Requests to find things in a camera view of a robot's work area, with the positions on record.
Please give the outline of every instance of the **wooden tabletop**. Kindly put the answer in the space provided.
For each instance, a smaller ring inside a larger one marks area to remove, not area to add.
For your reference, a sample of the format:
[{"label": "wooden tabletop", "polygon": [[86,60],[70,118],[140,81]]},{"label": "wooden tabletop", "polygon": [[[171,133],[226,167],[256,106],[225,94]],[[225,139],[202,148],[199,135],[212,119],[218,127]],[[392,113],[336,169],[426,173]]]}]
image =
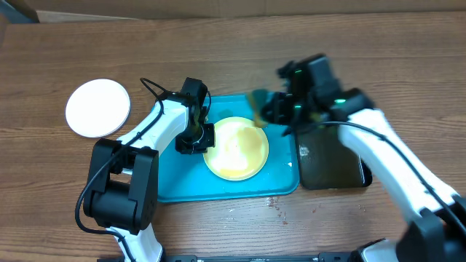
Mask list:
[{"label": "wooden tabletop", "polygon": [[[74,222],[96,139],[70,130],[65,105],[97,78],[120,82],[131,97],[116,138],[154,104],[142,76],[170,90],[194,77],[213,95],[279,90],[276,68],[324,52],[345,88],[366,91],[419,158],[466,194],[465,29],[466,12],[8,25],[0,49],[0,260],[120,254],[112,237]],[[406,228],[377,179],[367,189],[159,204],[153,225],[169,254],[203,256],[352,250]]]}]

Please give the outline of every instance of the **yellow plate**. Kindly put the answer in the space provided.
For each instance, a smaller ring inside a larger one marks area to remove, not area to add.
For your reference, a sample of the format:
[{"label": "yellow plate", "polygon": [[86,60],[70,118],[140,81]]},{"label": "yellow plate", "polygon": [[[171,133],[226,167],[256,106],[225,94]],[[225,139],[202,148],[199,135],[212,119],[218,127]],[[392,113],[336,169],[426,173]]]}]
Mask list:
[{"label": "yellow plate", "polygon": [[269,141],[261,128],[242,117],[229,117],[215,123],[216,146],[204,153],[210,171],[227,180],[245,180],[264,166]]}]

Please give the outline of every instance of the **blue mat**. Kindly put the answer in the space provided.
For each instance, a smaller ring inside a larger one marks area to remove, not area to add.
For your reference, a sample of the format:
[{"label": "blue mat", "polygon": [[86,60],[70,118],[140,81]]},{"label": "blue mat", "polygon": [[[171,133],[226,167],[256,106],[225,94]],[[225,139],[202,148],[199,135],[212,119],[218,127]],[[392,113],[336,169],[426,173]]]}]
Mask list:
[{"label": "blue mat", "polygon": [[[212,97],[208,122],[216,123],[231,116],[253,118],[245,95]],[[182,155],[175,150],[175,140],[159,158],[160,202],[187,202],[241,197],[263,197],[293,192],[299,184],[295,140],[282,137],[285,127],[270,124],[264,128],[269,140],[269,157],[252,178],[228,181],[213,174],[201,154]]]}]

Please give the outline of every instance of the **blue tray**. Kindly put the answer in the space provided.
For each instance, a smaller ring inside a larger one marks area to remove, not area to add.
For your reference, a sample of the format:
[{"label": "blue tray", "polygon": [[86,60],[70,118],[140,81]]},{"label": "blue tray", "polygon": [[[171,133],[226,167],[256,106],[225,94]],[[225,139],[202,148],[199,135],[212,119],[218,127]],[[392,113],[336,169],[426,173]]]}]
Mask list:
[{"label": "blue tray", "polygon": [[[253,118],[245,95],[212,97],[208,122],[216,123],[230,116]],[[175,150],[175,140],[159,158],[159,201],[187,202],[241,197],[263,197],[293,192],[299,184],[295,140],[282,137],[285,127],[270,124],[264,128],[269,140],[269,157],[252,178],[228,181],[213,174],[201,154],[182,155]]]}]

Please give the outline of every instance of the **blue object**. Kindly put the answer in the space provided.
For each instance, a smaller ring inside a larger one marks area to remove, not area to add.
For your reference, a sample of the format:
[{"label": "blue object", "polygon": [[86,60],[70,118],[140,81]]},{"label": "blue object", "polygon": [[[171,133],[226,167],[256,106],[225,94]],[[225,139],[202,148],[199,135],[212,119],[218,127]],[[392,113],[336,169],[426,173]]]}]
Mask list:
[{"label": "blue object", "polygon": [[[208,122],[216,123],[231,116],[253,119],[245,95],[212,97]],[[175,141],[159,158],[160,202],[187,202],[241,197],[263,197],[293,192],[299,184],[299,168],[294,137],[282,137],[286,127],[269,124],[264,132],[269,141],[269,157],[252,178],[229,181],[212,173],[201,154],[182,155]]]}]

